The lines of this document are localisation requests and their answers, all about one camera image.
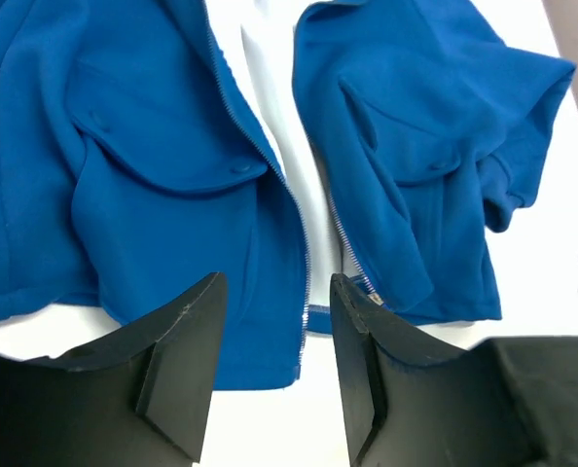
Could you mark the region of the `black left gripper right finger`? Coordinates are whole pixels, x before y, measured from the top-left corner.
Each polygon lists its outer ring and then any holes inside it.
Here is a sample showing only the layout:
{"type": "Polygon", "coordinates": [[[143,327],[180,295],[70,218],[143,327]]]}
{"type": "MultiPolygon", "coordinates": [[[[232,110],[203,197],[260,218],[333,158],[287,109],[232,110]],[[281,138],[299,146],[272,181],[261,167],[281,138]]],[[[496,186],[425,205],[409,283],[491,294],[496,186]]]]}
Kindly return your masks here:
{"type": "Polygon", "coordinates": [[[578,466],[578,337],[491,338],[464,350],[330,283],[354,466],[578,466]]]}

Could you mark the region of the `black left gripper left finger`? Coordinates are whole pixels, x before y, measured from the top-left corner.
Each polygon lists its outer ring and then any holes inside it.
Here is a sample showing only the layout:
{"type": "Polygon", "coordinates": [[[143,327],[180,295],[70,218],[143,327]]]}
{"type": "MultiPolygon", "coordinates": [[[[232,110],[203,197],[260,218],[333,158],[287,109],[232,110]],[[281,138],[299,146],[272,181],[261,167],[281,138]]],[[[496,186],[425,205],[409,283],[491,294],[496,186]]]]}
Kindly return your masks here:
{"type": "Polygon", "coordinates": [[[57,358],[0,355],[0,466],[199,462],[228,284],[172,302],[57,358]]]}

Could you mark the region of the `blue fleece zip jacket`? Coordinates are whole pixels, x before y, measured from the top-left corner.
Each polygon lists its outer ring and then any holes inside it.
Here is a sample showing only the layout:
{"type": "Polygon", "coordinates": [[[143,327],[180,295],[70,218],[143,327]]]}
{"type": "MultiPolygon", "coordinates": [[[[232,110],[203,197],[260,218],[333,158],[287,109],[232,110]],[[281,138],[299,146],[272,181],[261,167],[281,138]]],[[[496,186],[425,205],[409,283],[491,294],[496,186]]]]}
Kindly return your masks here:
{"type": "Polygon", "coordinates": [[[497,320],[486,232],[538,193],[567,60],[469,1],[0,1],[0,322],[127,324],[228,281],[216,387],[299,376],[343,273],[497,320]]]}

